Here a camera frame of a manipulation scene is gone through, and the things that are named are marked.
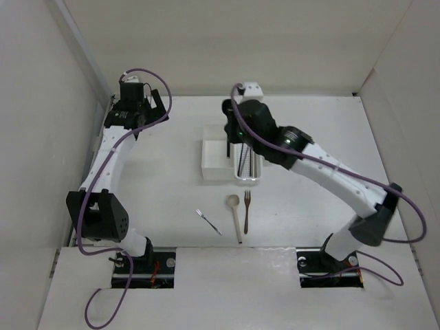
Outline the beige wooden spoon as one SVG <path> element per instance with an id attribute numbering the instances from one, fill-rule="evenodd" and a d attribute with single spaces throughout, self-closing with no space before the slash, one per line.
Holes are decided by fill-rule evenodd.
<path id="1" fill-rule="evenodd" d="M 234 227 L 235 227 L 235 231 L 236 231 L 236 237 L 237 237 L 238 244 L 242 244 L 243 239 L 241 236 L 239 216 L 238 216 L 239 196 L 238 195 L 229 195 L 226 199 L 226 203 L 232 210 Z"/>

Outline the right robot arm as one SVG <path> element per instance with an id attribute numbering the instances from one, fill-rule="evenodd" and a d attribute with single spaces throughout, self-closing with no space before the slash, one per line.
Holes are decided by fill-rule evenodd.
<path id="1" fill-rule="evenodd" d="M 238 105 L 238 110 L 253 132 L 271 146 L 244 131 L 230 99 L 222 102 L 221 109 L 227 118 L 224 130 L 230 143 L 247 144 L 268 162 L 312 180 L 354 210 L 352 220 L 323 243 L 318 254 L 323 269 L 333 271 L 363 245 L 376 247 L 382 243 L 397 208 L 397 196 L 346 175 L 348 167 L 337 164 L 304 131 L 294 126 L 278 126 L 268 106 L 258 100 L 246 100 Z M 323 166 L 322 162 L 336 164 L 336 168 Z"/>

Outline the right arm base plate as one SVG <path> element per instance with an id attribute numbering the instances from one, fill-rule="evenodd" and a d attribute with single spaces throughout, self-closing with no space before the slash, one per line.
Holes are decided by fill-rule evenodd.
<path id="1" fill-rule="evenodd" d="M 356 252 L 337 261 L 321 253 L 319 248 L 298 248 L 296 258 L 303 289 L 364 287 Z"/>

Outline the brown wooden fork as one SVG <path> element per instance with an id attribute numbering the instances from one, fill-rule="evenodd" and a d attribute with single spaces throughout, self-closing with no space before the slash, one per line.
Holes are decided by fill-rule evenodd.
<path id="1" fill-rule="evenodd" d="M 245 204 L 245 223 L 244 223 L 244 234 L 248 233 L 249 228 L 249 207 L 251 203 L 251 192 L 249 190 L 245 191 L 244 194 L 244 204 Z"/>

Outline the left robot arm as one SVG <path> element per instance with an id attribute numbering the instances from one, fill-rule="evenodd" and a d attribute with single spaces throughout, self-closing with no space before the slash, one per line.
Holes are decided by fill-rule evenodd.
<path id="1" fill-rule="evenodd" d="M 150 239 L 138 234 L 116 191 L 122 169 L 138 140 L 140 129 L 156 120 L 167 120 L 158 90 L 147 96 L 145 84 L 131 76 L 120 83 L 120 98 L 108 112 L 94 163 L 77 191 L 67 194 L 66 204 L 77 241 L 104 241 L 127 252 L 136 271 L 149 271 L 154 263 Z"/>

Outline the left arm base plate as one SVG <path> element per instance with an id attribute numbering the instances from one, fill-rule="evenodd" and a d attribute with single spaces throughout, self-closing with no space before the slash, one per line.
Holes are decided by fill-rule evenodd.
<path id="1" fill-rule="evenodd" d="M 172 289 L 175 284 L 176 248 L 154 249 L 152 261 L 145 263 L 141 258 L 133 258 L 133 274 L 130 289 Z M 123 289 L 129 278 L 129 261 L 126 256 L 117 253 L 109 257 L 113 263 L 111 288 Z"/>

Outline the small metal fork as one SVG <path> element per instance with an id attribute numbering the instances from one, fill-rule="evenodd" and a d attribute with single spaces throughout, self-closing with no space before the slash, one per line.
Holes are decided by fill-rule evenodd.
<path id="1" fill-rule="evenodd" d="M 220 236 L 222 236 L 222 232 L 214 225 L 212 224 L 204 215 L 204 213 L 202 211 L 200 211 L 200 209 L 196 209 L 196 213 Z"/>

